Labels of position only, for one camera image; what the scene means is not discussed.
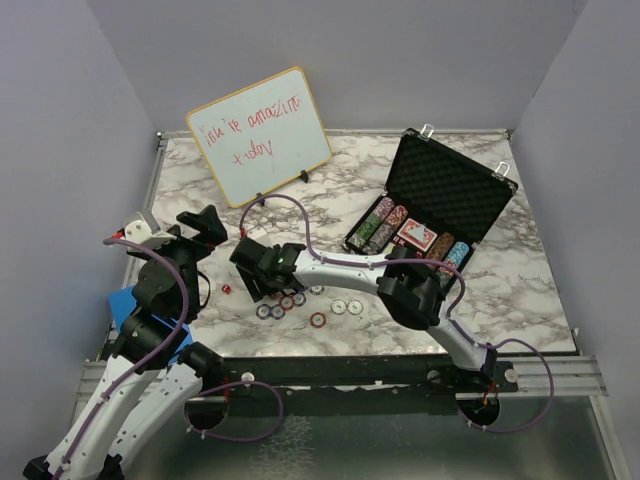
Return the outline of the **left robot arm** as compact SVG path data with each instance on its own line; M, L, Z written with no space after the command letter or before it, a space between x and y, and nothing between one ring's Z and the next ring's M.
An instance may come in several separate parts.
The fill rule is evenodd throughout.
M105 239L144 264L135 285L110 298L118 335L97 387L58 446L28 462L25 478L122 479L190 396L218 388L222 359L193 341L188 325L206 305L198 263L227 239L212 205L178 214L168 230L139 212Z

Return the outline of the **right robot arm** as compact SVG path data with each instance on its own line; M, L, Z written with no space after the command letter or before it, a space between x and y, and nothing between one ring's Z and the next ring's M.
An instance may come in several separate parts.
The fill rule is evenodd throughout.
M336 287L376 296L401 326L428 333L459 369L461 383L481 391L496 376L497 354L471 331L451 318L453 304L434 266L436 260L418 259L404 247L389 254L325 253L298 243L265 246L242 238L230 256L253 301L285 290Z

